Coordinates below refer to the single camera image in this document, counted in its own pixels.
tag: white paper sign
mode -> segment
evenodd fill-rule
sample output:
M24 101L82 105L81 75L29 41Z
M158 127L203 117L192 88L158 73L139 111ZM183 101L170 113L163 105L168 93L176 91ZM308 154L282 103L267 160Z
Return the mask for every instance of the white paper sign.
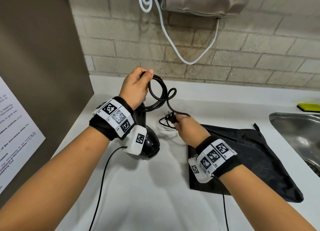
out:
M45 140L0 78L0 193Z

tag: power cord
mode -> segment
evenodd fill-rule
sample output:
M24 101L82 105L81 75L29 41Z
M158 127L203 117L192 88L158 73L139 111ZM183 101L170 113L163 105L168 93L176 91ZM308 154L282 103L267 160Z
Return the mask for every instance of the power cord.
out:
M219 180L219 178L217 178L216 176L214 176L214 178L218 181L219 186L220 186L220 190L221 190L221 193L222 193L223 209L224 209L224 218L226 219L226 229L227 229L227 231L229 231L228 219L227 219L227 211L226 211L226 202L225 202L225 199L224 199L224 193L223 193L222 183L221 183L221 181Z
M152 78L152 79L155 80L155 81L157 81L157 82L159 83L159 85L162 87L161 96L160 96L160 98L159 98L159 97L157 97L157 96L152 92L151 83L149 82L149 83L148 83L149 92L150 92L150 94L152 95L152 97L157 100L157 102L154 103L154 104L152 104L151 106L147 106L147 107L146 107L146 106L143 106L143 105L140 105L140 106L138 107L138 109L139 109L140 111L142 111L142 112L151 112L151 111L153 111L153 110L155 110L155 109L158 109L158 108L162 107L162 106L164 105L164 103L167 102L167 105L168 105L169 109L170 109L173 113L190 116L190 115L187 114L187 113L178 112L178 111L174 110L174 109L170 106L169 100L171 100L172 98L174 98L174 96L177 94L177 89L176 89L176 88L171 88L171 89L168 91L165 83L163 82L163 80L162 80L159 76L153 75L153 78ZM172 126L169 125L168 115L162 117L162 118L159 120L159 123L160 123L161 125L165 126L165 127L169 127L169 128L175 129L175 127L172 127ZM166 123L167 123L167 124L164 124L164 123L161 122L163 119L166 120Z
M153 0L139 0L139 4L140 4L140 8L142 9L143 12L145 13L149 13L151 11L151 8L152 8L152 1ZM218 27L219 27L219 20L220 19L217 19L217 25L216 25L216 30L214 32L214 38L212 40L212 43L210 43L209 47L206 48L206 50L196 59L194 60L193 62L188 62L186 60L184 60L181 55L179 54L176 46L174 45L174 43L172 42L172 40L170 39L169 35L167 34L167 31L165 29L165 26L163 24L163 18L162 18L162 12L161 12L161 8L160 8L160 5L158 3L158 0L154 0L155 2L155 5L157 6L157 9L158 9L158 12L159 12L159 17L160 17L160 23L161 23L161 27L162 27L162 30L166 36L166 38L168 39L169 43L171 44L171 46L173 47L174 51L176 52L177 56L179 57L179 59L185 63L185 64L188 64L188 65L192 65L192 64L195 64L196 62L198 62L202 56L212 47L212 45L214 44L216 38L217 38L217 33L218 33Z
M94 219L95 219L96 214L97 214L97 211L98 211L98 207L99 207L99 203L100 203L100 198L101 198L101 193L102 193L102 185L103 185L103 181L104 181L104 175L105 175L105 173L106 173L106 169L107 169L108 163L109 163L111 157L113 156L113 154L114 154L117 150L119 150L119 149L121 149L121 148L127 148L127 146L119 147L119 148L117 148L115 151L113 151L112 154L110 155L108 161L106 162L106 166L104 167L104 171L103 171L103 175L102 175L102 182L101 182L101 187L100 187L100 193L99 193L99 198L98 198L98 203L97 203L96 211L94 212L94 216L93 216L93 219L92 219L92 222L91 222L89 231L91 231L91 229L92 229L92 225L94 224Z

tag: yellow sponge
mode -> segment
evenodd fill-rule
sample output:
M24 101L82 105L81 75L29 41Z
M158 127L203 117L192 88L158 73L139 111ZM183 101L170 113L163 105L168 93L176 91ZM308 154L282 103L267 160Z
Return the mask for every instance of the yellow sponge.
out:
M320 112L318 104L299 103L297 107L303 112Z

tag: sink drain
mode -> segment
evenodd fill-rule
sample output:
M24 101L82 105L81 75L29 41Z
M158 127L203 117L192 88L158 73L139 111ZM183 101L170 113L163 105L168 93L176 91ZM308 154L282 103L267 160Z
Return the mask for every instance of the sink drain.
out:
M317 164L313 163L313 161L310 161L308 159L304 159L304 162L313 170L313 172L320 177L320 168Z

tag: gray partition wall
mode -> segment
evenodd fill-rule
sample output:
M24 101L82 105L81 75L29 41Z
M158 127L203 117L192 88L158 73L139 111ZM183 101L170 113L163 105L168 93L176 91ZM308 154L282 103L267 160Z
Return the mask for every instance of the gray partition wall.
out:
M46 140L0 207L56 151L93 95L68 0L0 0L0 76Z

